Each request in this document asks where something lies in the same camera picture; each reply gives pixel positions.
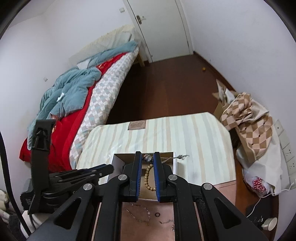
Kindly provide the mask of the white cardboard box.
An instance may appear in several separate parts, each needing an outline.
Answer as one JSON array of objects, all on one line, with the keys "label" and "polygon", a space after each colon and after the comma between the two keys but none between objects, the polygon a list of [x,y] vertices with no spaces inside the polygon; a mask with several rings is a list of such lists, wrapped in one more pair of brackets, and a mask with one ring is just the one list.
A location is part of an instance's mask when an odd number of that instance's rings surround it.
[{"label": "white cardboard box", "polygon": [[[175,152],[163,152],[160,153],[161,160],[166,161],[165,163],[171,167],[173,174],[177,174],[178,170],[178,161],[174,159]],[[113,154],[110,158],[109,163],[114,167],[114,171],[112,174],[102,178],[100,180],[101,184],[107,183],[111,178],[121,174],[123,172],[123,168],[125,163],[129,160],[133,160],[132,153],[124,153],[124,154]],[[145,183],[144,183],[144,175],[146,174],[148,167],[148,163],[146,161],[142,161],[142,178],[140,182],[140,195],[139,199],[144,200],[157,200],[156,192],[148,190]]]}]

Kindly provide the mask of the white plastic bag red print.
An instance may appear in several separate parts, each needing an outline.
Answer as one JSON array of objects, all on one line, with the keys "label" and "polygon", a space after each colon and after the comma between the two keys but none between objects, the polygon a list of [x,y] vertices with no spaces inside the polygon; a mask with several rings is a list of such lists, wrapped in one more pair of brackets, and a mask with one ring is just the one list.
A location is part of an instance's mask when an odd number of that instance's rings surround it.
[{"label": "white plastic bag red print", "polygon": [[266,196],[270,193],[270,185],[257,176],[244,176],[247,187],[258,197]]}]

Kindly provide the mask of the white ceramic cup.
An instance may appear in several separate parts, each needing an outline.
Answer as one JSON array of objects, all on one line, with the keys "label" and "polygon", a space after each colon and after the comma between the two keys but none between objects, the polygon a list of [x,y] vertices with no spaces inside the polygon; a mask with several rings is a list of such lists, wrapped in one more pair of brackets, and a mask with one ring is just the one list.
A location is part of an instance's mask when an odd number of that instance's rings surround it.
[{"label": "white ceramic cup", "polygon": [[278,223],[277,217],[268,218],[264,221],[264,223],[261,225],[261,227],[263,230],[270,232],[276,227],[277,223]]}]

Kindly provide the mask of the brown leather label patch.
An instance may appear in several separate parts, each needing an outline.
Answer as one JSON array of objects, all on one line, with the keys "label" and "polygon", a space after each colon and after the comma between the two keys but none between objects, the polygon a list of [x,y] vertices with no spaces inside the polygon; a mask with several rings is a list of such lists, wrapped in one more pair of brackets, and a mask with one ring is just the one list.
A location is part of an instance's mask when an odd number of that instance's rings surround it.
[{"label": "brown leather label patch", "polygon": [[142,130],[145,129],[146,120],[139,120],[139,121],[131,121],[128,125],[128,130]]}]

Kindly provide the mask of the crumpled cardboard paper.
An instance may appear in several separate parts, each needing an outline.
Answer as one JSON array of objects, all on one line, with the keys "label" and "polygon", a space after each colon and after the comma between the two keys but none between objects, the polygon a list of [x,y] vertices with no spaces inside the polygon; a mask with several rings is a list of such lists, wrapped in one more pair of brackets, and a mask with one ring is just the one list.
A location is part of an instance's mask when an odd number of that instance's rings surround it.
[{"label": "crumpled cardboard paper", "polygon": [[220,80],[216,79],[218,91],[212,93],[212,95],[217,99],[222,105],[230,104],[233,102],[238,93],[233,90],[229,90]]}]

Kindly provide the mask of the white power strip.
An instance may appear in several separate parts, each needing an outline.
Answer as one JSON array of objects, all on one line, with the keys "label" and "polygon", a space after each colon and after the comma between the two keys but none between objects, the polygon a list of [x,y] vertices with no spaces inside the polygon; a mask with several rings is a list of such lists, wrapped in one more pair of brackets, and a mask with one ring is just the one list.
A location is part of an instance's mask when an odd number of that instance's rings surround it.
[{"label": "white power strip", "polygon": [[289,185],[291,188],[295,188],[295,153],[290,144],[290,139],[288,138],[287,132],[281,125],[280,120],[277,120],[274,126],[280,141],[283,160],[285,161],[285,164],[282,168],[284,177],[288,177]]}]

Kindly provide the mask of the white door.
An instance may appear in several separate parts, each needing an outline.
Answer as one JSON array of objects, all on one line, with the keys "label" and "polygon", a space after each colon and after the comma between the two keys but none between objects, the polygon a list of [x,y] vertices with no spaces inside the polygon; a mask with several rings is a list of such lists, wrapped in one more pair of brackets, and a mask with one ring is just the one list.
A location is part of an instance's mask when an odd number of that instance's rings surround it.
[{"label": "white door", "polygon": [[[193,54],[189,27],[181,1],[124,1],[139,32],[150,63]],[[136,16],[146,20],[140,25]]]}]

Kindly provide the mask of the white tissue on quilt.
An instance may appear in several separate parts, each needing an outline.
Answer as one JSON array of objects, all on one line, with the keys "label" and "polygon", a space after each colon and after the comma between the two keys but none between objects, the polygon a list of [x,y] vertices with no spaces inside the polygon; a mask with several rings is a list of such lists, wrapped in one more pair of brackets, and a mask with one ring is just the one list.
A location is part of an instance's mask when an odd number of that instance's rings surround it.
[{"label": "white tissue on quilt", "polygon": [[61,95],[57,98],[57,102],[59,102],[63,97],[64,97],[65,93],[61,93]]}]

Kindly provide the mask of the checkered bed sheet mattress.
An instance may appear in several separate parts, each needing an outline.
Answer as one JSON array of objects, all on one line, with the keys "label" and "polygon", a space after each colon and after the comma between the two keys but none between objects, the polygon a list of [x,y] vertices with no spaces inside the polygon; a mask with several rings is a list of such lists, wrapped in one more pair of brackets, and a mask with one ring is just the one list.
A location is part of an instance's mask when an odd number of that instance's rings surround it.
[{"label": "checkered bed sheet mattress", "polygon": [[95,127],[106,123],[121,85],[138,53],[139,47],[136,47],[134,51],[124,54],[111,65],[96,83],[90,98],[90,104],[70,148],[69,162],[71,168],[77,168],[79,157],[90,132]]}]

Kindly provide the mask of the striped pillow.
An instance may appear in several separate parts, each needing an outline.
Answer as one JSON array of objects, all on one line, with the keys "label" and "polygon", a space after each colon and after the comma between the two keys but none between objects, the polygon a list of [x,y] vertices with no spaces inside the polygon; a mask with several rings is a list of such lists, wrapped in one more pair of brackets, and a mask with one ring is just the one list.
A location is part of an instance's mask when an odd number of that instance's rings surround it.
[{"label": "striped pillow", "polygon": [[77,65],[79,62],[84,61],[97,53],[120,47],[133,40],[137,43],[140,41],[139,33],[134,26],[123,25],[87,44],[76,54],[72,55],[69,58],[69,62],[72,65]]}]

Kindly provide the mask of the pink and striped table mat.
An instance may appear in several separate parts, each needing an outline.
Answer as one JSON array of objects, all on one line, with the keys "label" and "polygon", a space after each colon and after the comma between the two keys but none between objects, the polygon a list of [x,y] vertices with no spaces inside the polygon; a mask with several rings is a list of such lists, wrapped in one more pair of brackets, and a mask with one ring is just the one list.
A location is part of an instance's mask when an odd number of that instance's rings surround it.
[{"label": "pink and striped table mat", "polygon": [[230,133],[210,113],[155,118],[142,129],[129,130],[129,122],[101,125],[90,131],[82,146],[70,151],[74,169],[111,163],[115,154],[171,153],[174,172],[189,183],[213,185],[236,179]]}]

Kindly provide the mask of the teal blue quilt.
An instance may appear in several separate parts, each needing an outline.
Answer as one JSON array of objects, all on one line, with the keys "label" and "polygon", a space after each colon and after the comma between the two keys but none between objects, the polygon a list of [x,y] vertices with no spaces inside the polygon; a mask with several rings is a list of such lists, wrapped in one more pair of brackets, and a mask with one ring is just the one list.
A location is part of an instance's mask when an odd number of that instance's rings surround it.
[{"label": "teal blue quilt", "polygon": [[[98,70],[96,66],[118,54],[132,52],[136,47],[135,40],[129,41],[120,47],[97,53],[85,59],[86,68],[74,67],[60,75],[54,85],[42,96],[37,116],[28,127],[27,149],[30,150],[33,146],[34,128],[37,120],[48,120],[53,116],[62,119],[82,109],[88,94],[87,88],[93,86],[102,76],[102,71]],[[57,98],[62,92],[65,95],[57,102]]]}]

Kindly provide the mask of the brown checkered cloth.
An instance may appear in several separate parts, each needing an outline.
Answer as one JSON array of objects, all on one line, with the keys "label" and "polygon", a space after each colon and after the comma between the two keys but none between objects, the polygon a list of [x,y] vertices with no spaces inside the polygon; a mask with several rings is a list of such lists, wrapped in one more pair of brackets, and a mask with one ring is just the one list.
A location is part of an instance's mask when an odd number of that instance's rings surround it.
[{"label": "brown checkered cloth", "polygon": [[227,130],[236,130],[248,162],[254,163],[266,153],[273,135],[269,111],[246,92],[223,108],[220,122]]}]

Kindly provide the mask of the black pad on floor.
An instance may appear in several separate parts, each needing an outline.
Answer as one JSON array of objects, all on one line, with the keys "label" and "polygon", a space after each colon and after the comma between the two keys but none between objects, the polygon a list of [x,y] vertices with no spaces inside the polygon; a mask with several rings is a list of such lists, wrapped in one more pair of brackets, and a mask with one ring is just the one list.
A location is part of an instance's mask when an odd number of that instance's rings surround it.
[{"label": "black pad on floor", "polygon": [[247,218],[260,230],[263,230],[262,225],[268,219],[268,208],[264,204],[254,204],[246,209]]}]

